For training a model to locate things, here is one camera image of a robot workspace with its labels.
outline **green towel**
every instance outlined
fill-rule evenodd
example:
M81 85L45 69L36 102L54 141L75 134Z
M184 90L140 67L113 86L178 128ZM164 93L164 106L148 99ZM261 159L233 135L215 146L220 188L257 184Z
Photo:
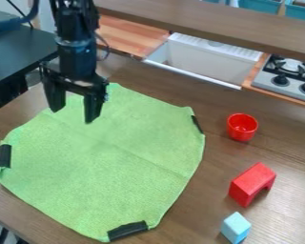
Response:
M10 132L1 142L11 145L10 165L0 164L0 183L12 193L103 242L122 225L157 226L193 176L205 143L191 108L118 84L109 90L110 101L90 125L82 97L72 95L64 110L44 110Z

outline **black cloth corner tab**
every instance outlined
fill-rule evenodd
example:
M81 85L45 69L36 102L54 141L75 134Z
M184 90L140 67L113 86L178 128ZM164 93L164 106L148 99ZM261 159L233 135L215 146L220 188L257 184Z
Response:
M203 131L199 125L199 122L197 121L196 117L194 115L191 115L191 118L193 119L194 124L196 125L196 127L199 129L200 133L203 134Z
M4 144L0 146L0 168L10 168L12 146Z
M146 232L148 230L148 225L146 221L140 221L136 223L130 223L127 225L121 225L108 232L110 241L114 241L119 238L129 236L131 234L137 234Z

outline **stovetop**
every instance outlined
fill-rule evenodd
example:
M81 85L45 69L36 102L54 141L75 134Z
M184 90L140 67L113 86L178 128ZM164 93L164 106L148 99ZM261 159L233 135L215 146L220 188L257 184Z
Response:
M271 55L252 86L305 101L305 63Z

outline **toy kitchen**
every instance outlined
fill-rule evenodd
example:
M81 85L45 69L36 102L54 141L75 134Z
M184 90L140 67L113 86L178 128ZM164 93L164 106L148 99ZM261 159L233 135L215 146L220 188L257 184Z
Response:
M305 63L270 55L251 85L305 101Z
M231 89L264 92L305 105L305 63L263 54L174 33L143 62Z

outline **gas burner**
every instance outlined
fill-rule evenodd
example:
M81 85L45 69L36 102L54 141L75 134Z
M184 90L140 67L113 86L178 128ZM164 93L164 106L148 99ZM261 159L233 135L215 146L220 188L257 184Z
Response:
M305 72L305 66L302 62L298 60L294 60L291 58L286 58L282 61L284 64L280 67L280 69L287 72L301 73Z
M295 59L272 55L263 70L276 75L284 73L288 78L305 82L305 63Z
M279 76L276 76L272 79L274 85L280 87L287 87L290 85L290 81L286 78L285 73L281 73Z

